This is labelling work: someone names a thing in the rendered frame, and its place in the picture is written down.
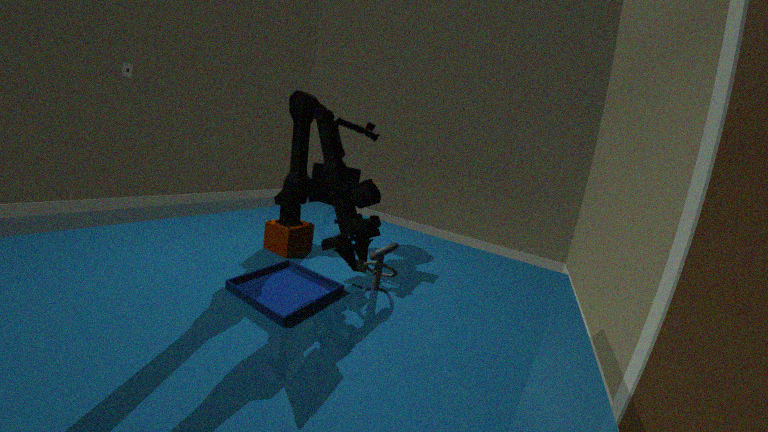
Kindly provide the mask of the blue tray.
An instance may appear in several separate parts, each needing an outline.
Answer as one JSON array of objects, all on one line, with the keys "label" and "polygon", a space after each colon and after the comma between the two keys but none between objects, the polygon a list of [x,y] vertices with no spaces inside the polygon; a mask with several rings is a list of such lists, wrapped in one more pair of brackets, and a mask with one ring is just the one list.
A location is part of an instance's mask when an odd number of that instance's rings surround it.
[{"label": "blue tray", "polygon": [[288,259],[226,279],[225,288],[285,328],[343,294],[345,285]]}]

